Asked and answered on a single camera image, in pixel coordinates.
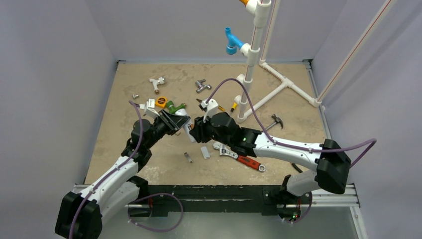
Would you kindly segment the white remote control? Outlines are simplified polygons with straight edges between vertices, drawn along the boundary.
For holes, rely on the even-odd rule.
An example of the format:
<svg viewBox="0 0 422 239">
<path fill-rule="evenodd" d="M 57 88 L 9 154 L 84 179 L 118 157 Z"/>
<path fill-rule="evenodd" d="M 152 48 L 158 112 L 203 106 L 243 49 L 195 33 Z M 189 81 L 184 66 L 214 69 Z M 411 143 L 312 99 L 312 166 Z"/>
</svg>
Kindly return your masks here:
<svg viewBox="0 0 422 239">
<path fill-rule="evenodd" d="M 185 110 L 185 109 L 179 109 L 179 110 L 177 110 L 177 111 L 175 112 L 175 114 L 176 114 L 176 115 L 178 115 L 178 116 L 188 116 L 188 117 L 190 117 L 190 116 L 188 115 L 188 113 L 186 112 L 186 110 Z M 193 125 L 192 120 L 191 120 L 191 119 L 189 119 L 189 120 L 188 120 L 188 121 L 187 121 L 187 122 L 183 125 L 183 129 L 184 129 L 184 131 L 185 131 L 186 135 L 188 136 L 189 140 L 190 140 L 192 143 L 196 143 L 196 140 L 194 139 L 194 137 L 190 135 L 190 130 L 191 130 L 191 128 L 192 128 L 192 125 Z"/>
</svg>

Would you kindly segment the white battery cover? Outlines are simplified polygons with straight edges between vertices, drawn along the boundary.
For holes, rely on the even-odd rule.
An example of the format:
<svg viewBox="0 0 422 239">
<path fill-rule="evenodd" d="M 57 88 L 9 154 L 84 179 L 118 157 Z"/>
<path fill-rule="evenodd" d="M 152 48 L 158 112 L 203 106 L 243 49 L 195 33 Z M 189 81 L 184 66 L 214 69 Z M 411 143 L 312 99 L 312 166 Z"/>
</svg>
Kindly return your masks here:
<svg viewBox="0 0 422 239">
<path fill-rule="evenodd" d="M 206 146 L 201 147 L 201 153 L 202 153 L 204 159 L 210 158 L 210 153 L 209 153 Z"/>
</svg>

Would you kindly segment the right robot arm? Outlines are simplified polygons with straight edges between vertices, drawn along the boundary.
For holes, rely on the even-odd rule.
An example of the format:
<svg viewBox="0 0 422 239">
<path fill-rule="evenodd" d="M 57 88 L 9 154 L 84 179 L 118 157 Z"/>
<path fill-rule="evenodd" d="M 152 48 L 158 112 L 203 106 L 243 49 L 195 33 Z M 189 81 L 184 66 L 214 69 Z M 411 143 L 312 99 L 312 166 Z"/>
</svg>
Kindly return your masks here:
<svg viewBox="0 0 422 239">
<path fill-rule="evenodd" d="M 305 167 L 303 173 L 285 178 L 279 190 L 284 202 L 290 203 L 317 189 L 334 194 L 345 192 L 351 160 L 334 140 L 319 144 L 277 138 L 261 130 L 240 127 L 227 113 L 195 118 L 189 133 L 198 143 L 214 140 L 240 156 L 279 159 Z"/>
</svg>

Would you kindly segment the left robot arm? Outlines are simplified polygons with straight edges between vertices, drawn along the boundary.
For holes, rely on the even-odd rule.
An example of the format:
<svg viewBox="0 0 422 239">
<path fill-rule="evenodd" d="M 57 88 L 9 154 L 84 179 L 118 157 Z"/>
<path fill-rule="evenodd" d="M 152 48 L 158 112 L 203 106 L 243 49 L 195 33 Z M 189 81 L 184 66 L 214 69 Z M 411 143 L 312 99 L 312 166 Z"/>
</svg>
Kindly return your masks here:
<svg viewBox="0 0 422 239">
<path fill-rule="evenodd" d="M 189 116 L 161 110 L 153 122 L 138 119 L 116 163 L 94 183 L 61 202 L 55 233 L 66 239 L 97 239 L 103 226 L 131 202 L 148 199 L 148 182 L 137 176 L 152 156 L 151 148 L 164 135 L 173 135 L 190 123 Z"/>
</svg>

